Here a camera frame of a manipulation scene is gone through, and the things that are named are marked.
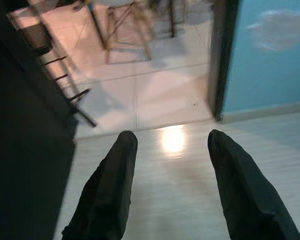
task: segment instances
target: baseboard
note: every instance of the baseboard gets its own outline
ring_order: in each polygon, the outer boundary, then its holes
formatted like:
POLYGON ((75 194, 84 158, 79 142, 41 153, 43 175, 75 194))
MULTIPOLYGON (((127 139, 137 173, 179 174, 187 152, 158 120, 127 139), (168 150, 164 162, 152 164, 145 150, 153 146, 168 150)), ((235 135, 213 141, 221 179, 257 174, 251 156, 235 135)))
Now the baseboard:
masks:
POLYGON ((249 119, 256 119, 256 118, 263 118, 268 116, 275 116, 275 115, 281 115, 281 114, 292 114, 300 112, 300 102, 290 105, 280 105, 280 106, 274 106, 274 107, 268 107, 268 108, 260 108, 260 109, 254 109, 254 110, 248 110, 248 111, 242 111, 242 112, 234 112, 234 113, 226 113, 223 114, 223 119, 221 123, 228 124, 232 122, 237 121, 244 121, 249 119))

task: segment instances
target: wall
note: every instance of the wall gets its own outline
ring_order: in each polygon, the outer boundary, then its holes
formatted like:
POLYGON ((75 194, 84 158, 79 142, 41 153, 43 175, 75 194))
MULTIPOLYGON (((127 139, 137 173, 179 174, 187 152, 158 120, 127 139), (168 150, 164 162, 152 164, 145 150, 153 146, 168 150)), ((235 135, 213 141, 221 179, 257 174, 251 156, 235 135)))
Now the wall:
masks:
POLYGON ((284 51, 257 48, 247 26, 263 11, 300 10, 300 0, 242 0, 224 113, 300 102, 300 44, 284 51))

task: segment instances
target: floor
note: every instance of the floor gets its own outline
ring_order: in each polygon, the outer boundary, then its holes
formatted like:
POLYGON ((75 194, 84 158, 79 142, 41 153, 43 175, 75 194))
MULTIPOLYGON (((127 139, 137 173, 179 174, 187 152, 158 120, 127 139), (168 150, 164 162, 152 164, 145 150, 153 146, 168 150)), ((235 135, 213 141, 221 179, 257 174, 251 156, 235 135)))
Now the floor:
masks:
MULTIPOLYGON (((72 7, 43 11, 42 16, 77 65, 78 69, 70 69, 70 72, 79 89, 92 89, 81 107, 99 125, 93 129, 80 119, 77 138, 211 118, 205 96, 213 14, 206 2, 189 4, 187 20, 178 25, 174 39, 162 38, 158 33, 157 39, 150 42, 151 61, 147 61, 143 49, 119 44, 111 52, 110 64, 104 62, 104 51, 87 9, 73 12, 72 7)), ((105 31, 106 7, 97 5, 95 12, 105 31)), ((35 24, 25 9, 16 16, 24 27, 35 24)), ((164 21, 156 21, 155 29, 168 26, 164 21)), ((120 30, 120 42, 134 40, 133 31, 134 28, 128 27, 120 30)), ((57 64, 49 69, 60 76, 63 73, 57 64)), ((59 83, 67 85, 66 79, 59 83)))
MULTIPOLYGON (((124 240, 230 239, 207 149, 212 129, 224 131, 254 158, 300 231, 300 113, 295 113, 135 132, 139 147, 124 240)), ((55 240, 61 239, 85 182, 116 137, 77 141, 55 240)))

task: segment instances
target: tiled floor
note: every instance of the tiled floor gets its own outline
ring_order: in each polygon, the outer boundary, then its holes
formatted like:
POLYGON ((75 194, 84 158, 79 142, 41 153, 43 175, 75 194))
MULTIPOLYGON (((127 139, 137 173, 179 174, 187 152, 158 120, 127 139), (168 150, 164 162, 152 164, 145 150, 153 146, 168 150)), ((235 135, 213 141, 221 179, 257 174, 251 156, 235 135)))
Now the tiled floor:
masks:
MULTIPOLYGON (((300 113, 219 125, 212 120, 135 132, 131 207, 124 240, 229 240, 207 137, 224 131, 277 189, 300 231, 300 113)), ((54 239, 117 135, 80 139, 54 239)))
MULTIPOLYGON (((66 6, 43 13, 52 34, 77 66, 77 69, 69 69, 79 88, 92 88, 81 107, 99 125, 93 129, 80 121, 76 137, 211 118, 205 103, 213 21, 208 6, 204 1, 190 4, 187 21, 178 27, 175 38, 151 41, 151 61, 143 49, 119 44, 111 51, 110 64, 105 64, 105 52, 87 9, 73 12, 73 6, 66 6)), ((98 5, 95 11, 105 31, 106 7, 98 5)), ((24 26, 34 23, 26 10, 19 11, 18 16, 24 26)), ((168 26, 164 20, 155 24, 155 29, 164 24, 168 26)), ((133 27, 123 26, 120 41, 133 42, 133 32, 133 27)), ((56 76, 63 74, 58 63, 49 69, 56 76)), ((59 82, 67 85, 66 79, 59 82)))

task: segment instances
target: blue wall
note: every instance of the blue wall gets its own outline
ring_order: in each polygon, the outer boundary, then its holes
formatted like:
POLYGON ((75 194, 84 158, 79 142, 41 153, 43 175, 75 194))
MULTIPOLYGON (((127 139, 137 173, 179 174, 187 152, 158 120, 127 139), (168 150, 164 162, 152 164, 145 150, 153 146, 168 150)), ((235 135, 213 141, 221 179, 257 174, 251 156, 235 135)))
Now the blue wall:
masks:
POLYGON ((246 29, 273 9, 299 11, 300 0, 242 0, 224 113, 300 102, 300 43, 278 52, 260 49, 246 29))

